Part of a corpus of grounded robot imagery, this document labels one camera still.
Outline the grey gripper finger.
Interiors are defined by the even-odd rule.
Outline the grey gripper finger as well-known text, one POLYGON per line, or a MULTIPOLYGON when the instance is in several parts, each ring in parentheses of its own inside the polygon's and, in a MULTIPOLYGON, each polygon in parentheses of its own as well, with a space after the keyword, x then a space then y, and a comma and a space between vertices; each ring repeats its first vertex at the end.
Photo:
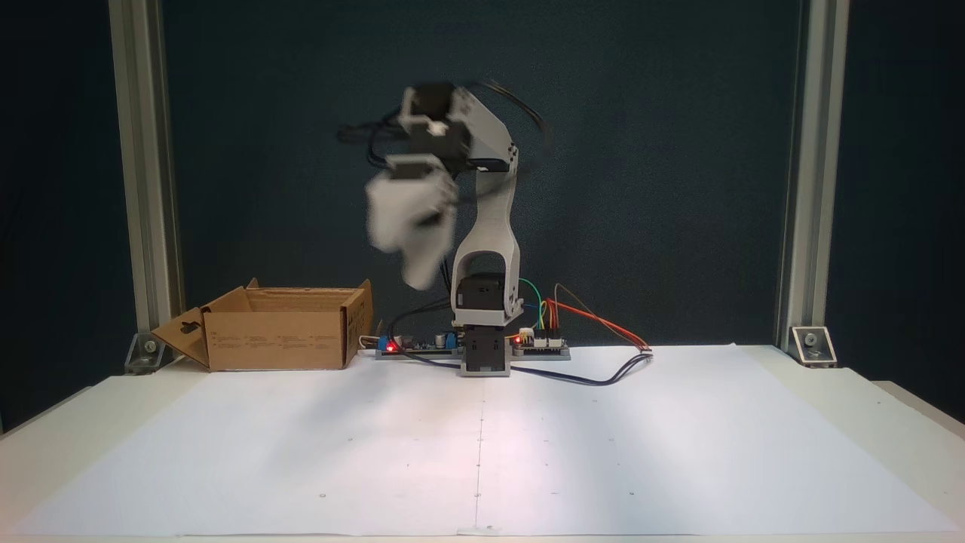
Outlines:
POLYGON ((371 245, 386 253, 397 252, 412 230, 412 188, 388 174, 366 184, 369 214, 366 220, 371 245))
POLYGON ((455 224, 455 217, 427 217, 403 236, 400 250, 407 285, 419 291, 431 288, 437 268, 454 244, 455 224))

